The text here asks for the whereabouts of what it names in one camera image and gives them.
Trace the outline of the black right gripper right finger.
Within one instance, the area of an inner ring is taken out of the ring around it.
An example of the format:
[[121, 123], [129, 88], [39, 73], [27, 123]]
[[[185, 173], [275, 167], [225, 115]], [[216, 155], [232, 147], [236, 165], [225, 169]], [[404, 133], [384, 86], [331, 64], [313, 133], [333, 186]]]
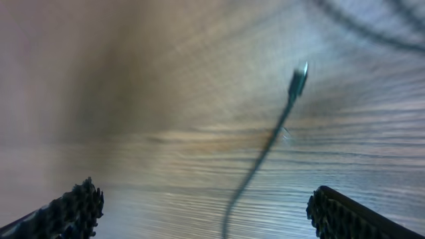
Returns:
[[424, 239], [327, 186], [313, 192], [306, 212], [320, 239]]

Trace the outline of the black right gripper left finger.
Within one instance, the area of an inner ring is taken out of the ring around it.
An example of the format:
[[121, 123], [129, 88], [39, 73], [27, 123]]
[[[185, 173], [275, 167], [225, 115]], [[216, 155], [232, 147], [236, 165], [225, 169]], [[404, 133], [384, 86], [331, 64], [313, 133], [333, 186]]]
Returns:
[[104, 194], [91, 178], [47, 205], [1, 227], [1, 239], [90, 239], [103, 216]]

